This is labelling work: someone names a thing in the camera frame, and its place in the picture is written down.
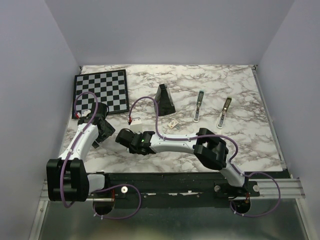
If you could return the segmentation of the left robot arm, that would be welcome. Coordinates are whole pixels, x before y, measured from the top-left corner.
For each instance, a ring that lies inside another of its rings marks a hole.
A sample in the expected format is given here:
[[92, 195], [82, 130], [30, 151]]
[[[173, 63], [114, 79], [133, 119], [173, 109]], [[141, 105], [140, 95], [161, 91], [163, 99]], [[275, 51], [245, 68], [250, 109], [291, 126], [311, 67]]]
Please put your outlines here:
[[112, 136], [115, 129], [107, 122], [109, 108], [104, 103], [93, 103], [90, 113], [77, 122], [77, 131], [67, 149], [46, 165], [48, 197], [50, 201], [84, 202], [95, 192], [104, 198], [111, 185], [101, 173], [87, 174], [84, 160], [91, 147]]

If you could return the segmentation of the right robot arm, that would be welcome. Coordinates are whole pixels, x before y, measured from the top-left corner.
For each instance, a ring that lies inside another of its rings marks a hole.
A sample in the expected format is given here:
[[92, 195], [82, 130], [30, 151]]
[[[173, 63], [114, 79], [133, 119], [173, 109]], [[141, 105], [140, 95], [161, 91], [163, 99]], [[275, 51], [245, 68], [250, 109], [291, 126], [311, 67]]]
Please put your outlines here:
[[228, 160], [228, 137], [214, 134], [206, 128], [186, 135], [160, 135], [155, 131], [134, 133], [122, 129], [115, 142], [126, 147], [131, 154], [149, 155], [163, 152], [187, 153], [196, 156], [210, 170], [219, 171], [230, 185], [230, 191], [241, 196], [248, 190], [246, 177]]

